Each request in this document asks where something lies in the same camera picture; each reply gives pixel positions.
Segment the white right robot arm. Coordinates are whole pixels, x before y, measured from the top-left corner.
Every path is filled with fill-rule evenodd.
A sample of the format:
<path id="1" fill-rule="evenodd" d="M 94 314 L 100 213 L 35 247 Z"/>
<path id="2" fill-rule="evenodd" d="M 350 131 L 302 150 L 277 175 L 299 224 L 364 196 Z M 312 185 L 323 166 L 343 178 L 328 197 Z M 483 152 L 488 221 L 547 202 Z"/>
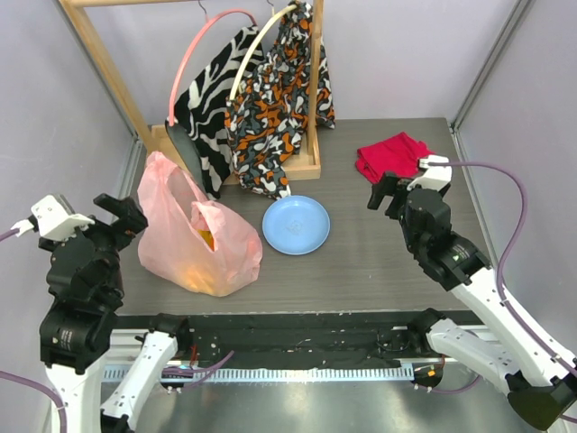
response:
<path id="1" fill-rule="evenodd" d="M 410 323 L 408 348 L 415 355 L 434 351 L 464 364 L 502 392 L 532 428 L 565 424 L 564 414 L 576 402 L 576 355 L 498 285 L 489 259 L 453 230 L 444 202 L 449 187 L 449 179 L 386 173 L 372 186 L 367 207 L 376 210 L 385 197 L 391 199 L 385 214 L 399 222 L 419 267 L 465 304 L 498 342 L 492 345 L 427 309 Z"/>

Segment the pink peach plastic bag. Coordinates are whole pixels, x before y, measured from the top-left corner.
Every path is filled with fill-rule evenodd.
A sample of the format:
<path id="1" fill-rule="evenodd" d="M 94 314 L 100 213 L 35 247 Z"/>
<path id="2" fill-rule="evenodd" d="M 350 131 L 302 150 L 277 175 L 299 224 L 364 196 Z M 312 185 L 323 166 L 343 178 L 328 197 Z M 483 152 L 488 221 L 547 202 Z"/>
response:
<path id="1" fill-rule="evenodd" d="M 141 265 L 196 293 L 225 297 L 255 282 L 263 256 L 256 229 L 202 192 L 187 171 L 153 152 L 137 189 L 148 227 L 138 245 Z M 209 230 L 212 251 L 198 234 Z"/>

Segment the yellow banana bunch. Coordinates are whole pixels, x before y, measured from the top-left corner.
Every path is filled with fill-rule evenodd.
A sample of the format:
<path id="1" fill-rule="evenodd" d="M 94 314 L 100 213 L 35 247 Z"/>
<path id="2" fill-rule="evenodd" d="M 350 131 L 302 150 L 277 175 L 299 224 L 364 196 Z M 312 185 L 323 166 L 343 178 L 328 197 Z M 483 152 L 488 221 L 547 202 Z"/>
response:
<path id="1" fill-rule="evenodd" d="M 215 240 L 212 233 L 209 230 L 198 230 L 198 234 L 206 242 L 207 246 L 214 251 L 215 250 Z"/>

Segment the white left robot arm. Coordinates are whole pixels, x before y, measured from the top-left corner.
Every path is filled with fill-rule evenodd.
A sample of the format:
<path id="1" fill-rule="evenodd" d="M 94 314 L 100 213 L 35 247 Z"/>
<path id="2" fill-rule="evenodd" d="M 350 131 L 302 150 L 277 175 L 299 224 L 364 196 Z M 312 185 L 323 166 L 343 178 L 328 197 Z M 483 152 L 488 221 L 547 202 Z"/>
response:
<path id="1" fill-rule="evenodd" d="M 140 353 L 114 393 L 101 399 L 116 311 L 123 304 L 120 252 L 148 225 L 132 198 L 101 194 L 96 206 L 114 215 L 107 224 L 76 213 L 61 195 L 32 206 L 40 249 L 50 253 L 46 276 L 53 302 L 40 325 L 40 355 L 60 402 L 67 432 L 134 432 L 145 402 L 170 359 L 192 347 L 188 319 L 159 314 Z"/>

